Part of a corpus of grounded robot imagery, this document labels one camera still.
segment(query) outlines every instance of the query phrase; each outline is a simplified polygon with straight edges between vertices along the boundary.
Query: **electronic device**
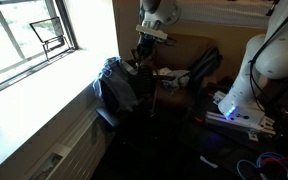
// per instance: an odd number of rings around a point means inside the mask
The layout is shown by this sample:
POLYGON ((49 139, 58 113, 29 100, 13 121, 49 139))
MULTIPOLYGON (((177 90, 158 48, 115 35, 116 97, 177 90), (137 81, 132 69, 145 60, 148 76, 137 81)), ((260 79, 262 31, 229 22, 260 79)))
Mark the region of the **electronic device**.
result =
MULTIPOLYGON (((181 8, 175 0, 142 0, 140 16, 145 17, 136 29, 141 32, 139 43, 133 56, 143 60, 152 53, 154 43, 166 39, 167 34, 159 31, 161 24, 175 23, 181 8)), ((250 138, 264 133, 274 135, 274 120, 265 116, 264 107, 257 96, 268 79, 288 77, 288 0, 274 4, 267 33, 249 40, 237 78, 228 94, 218 101, 222 114, 207 114, 209 122, 246 131, 250 138)))

